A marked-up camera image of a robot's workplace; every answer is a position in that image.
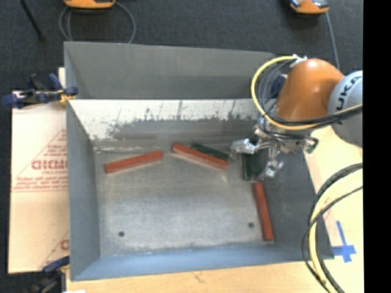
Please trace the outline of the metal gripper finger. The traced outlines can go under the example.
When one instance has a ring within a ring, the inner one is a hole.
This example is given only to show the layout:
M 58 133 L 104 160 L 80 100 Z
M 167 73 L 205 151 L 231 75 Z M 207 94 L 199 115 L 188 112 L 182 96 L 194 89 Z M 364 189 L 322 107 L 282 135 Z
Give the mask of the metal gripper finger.
M 233 141 L 230 145 L 233 153 L 253 155 L 260 151 L 260 146 L 257 139 L 241 139 Z
M 280 151 L 270 148 L 268 150 L 268 158 L 265 163 L 265 169 L 263 171 L 265 178 L 274 179 L 284 166 L 283 161 L 277 159 Z

